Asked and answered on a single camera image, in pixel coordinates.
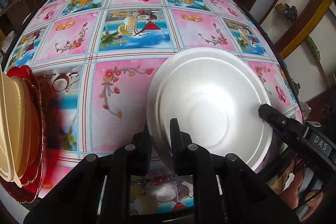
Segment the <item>person right hand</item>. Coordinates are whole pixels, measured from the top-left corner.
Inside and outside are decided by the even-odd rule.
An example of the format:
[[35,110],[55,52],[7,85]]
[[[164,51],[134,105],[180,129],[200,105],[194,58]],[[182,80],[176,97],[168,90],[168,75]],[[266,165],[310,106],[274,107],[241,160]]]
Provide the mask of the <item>person right hand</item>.
[[[303,189],[303,181],[307,178],[305,173],[306,167],[295,167],[293,170],[293,181],[280,194],[281,199],[285,201],[291,209],[295,209],[299,205],[299,192]],[[307,193],[305,196],[307,210],[301,216],[300,221],[306,221],[315,212],[322,200],[323,190],[315,189]]]

